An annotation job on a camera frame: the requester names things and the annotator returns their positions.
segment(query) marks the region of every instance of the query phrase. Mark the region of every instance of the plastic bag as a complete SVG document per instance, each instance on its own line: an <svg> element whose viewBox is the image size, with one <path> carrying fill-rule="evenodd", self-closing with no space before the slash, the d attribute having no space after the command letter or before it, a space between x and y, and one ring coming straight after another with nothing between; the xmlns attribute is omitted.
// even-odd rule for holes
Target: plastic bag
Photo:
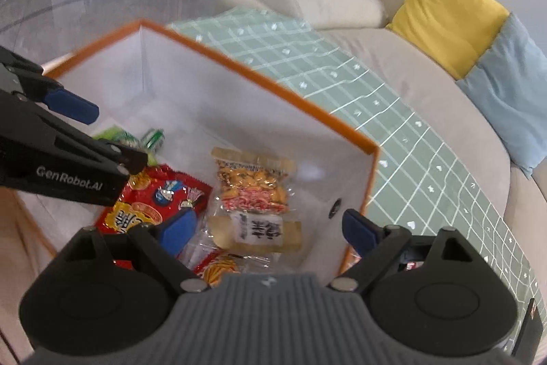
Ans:
<svg viewBox="0 0 547 365"><path fill-rule="evenodd" d="M278 259L279 254L240 256L220 249L206 225L202 225L179 256L181 263L210 286L219 285L224 274L273 274L278 272L275 268Z"/></svg>
<svg viewBox="0 0 547 365"><path fill-rule="evenodd" d="M220 182L207 217L215 245L243 256L300 250L302 225L288 203L294 163L219 147L211 155Z"/></svg>

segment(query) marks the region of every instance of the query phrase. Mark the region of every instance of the glossy floor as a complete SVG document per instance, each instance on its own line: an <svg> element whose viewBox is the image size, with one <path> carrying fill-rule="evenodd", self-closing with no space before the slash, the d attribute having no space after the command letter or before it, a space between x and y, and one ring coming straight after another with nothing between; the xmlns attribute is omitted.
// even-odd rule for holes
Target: glossy floor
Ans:
<svg viewBox="0 0 547 365"><path fill-rule="evenodd" d="M43 64L137 18L213 14L218 0L0 0L0 45Z"/></svg>

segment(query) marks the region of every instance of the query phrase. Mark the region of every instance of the sofa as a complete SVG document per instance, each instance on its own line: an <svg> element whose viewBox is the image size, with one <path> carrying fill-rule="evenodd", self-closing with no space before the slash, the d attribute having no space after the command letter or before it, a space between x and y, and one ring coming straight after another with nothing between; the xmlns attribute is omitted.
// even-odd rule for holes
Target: sofa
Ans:
<svg viewBox="0 0 547 365"><path fill-rule="evenodd" d="M503 216L547 296L547 161L527 179L489 122L436 62L385 28L405 0L220 0L308 21L384 79L438 133ZM536 360L547 354L543 341Z"/></svg>

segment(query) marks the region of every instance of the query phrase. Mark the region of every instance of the yellow pillow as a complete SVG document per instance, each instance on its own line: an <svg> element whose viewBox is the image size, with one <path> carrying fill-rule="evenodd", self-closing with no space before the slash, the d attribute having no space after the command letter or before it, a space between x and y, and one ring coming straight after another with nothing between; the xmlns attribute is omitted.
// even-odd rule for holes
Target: yellow pillow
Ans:
<svg viewBox="0 0 547 365"><path fill-rule="evenodd" d="M405 0L387 28L461 79L508 17L496 0Z"/></svg>

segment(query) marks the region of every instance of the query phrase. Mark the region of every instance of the green snack package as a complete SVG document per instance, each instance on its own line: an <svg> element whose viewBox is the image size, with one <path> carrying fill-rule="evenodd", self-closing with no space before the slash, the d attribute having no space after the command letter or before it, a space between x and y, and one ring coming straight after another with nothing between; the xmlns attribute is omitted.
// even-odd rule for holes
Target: green snack package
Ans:
<svg viewBox="0 0 547 365"><path fill-rule="evenodd" d="M148 165L157 166L158 161L154 154L148 150L146 147L143 147L141 142L136 136L133 136L129 132L125 131L119 126L112 126L108 129L98 133L93 136L94 139L109 139L110 141L115 141L117 143L123 144L129 147L135 147L137 149L145 149L148 153Z"/></svg>
<svg viewBox="0 0 547 365"><path fill-rule="evenodd" d="M165 135L163 129L150 129L141 138L141 147L149 150L153 154L157 154L163 146Z"/></svg>

